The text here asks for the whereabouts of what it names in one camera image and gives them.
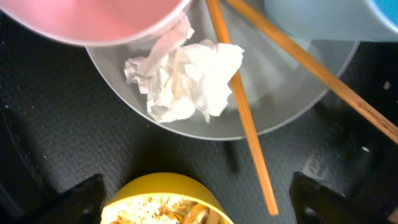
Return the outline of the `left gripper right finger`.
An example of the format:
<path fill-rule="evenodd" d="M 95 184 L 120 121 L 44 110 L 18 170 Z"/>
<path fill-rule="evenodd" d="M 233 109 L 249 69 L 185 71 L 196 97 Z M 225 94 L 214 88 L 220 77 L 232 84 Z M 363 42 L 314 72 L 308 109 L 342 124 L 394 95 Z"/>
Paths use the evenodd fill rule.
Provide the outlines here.
<path fill-rule="evenodd" d="M 365 212 L 346 197 L 301 172 L 294 172 L 289 195 L 298 224 L 383 224 L 389 222 L 385 218 Z"/>

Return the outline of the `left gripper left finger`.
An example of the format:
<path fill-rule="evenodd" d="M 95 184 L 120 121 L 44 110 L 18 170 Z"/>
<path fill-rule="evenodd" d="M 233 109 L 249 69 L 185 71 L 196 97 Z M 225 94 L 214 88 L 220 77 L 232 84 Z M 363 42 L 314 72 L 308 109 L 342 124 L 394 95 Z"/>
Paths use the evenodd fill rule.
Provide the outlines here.
<path fill-rule="evenodd" d="M 106 198 L 104 178 L 95 174 L 18 219 L 28 224 L 99 223 Z"/>

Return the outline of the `food scraps and rice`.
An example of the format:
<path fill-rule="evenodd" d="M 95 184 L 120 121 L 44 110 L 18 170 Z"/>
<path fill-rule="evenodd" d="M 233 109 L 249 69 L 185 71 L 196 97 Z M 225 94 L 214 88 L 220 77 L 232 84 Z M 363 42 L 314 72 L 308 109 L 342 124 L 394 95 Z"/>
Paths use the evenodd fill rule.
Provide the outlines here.
<path fill-rule="evenodd" d="M 104 207 L 101 224 L 220 224 L 211 208 L 176 195 L 128 198 Z"/>

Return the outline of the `yellow bowl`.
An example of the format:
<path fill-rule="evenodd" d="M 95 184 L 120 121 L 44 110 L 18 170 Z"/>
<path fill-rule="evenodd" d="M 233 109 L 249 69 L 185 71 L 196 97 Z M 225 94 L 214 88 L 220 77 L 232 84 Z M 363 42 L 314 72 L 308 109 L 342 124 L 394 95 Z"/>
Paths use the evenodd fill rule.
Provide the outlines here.
<path fill-rule="evenodd" d="M 176 195 L 198 202 L 217 212 L 220 223 L 233 224 L 216 197 L 203 184 L 185 175 L 170 172 L 147 174 L 128 182 L 105 203 L 101 220 L 104 221 L 105 213 L 118 203 L 132 198 L 155 195 Z"/>

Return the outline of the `small white napkin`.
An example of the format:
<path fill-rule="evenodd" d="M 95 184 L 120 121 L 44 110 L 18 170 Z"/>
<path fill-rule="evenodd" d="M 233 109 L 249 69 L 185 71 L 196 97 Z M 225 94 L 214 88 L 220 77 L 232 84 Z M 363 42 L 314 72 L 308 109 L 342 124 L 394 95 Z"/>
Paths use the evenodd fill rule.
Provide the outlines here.
<path fill-rule="evenodd" d="M 188 119 L 196 111 L 209 121 L 228 106 L 228 83 L 241 67 L 244 50 L 208 39 L 188 45 L 194 32 L 181 14 L 147 57 L 124 63 L 126 82 L 146 96 L 147 113 L 158 123 Z"/>

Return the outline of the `pink cup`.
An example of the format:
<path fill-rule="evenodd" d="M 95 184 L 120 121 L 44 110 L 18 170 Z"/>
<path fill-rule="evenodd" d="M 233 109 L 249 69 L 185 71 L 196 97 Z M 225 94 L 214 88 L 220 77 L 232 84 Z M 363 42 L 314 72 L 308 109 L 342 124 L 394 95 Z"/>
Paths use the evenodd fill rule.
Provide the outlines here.
<path fill-rule="evenodd" d="M 156 38 L 190 0 L 1 0 L 1 11 L 28 29 L 66 44 L 110 46 Z"/>

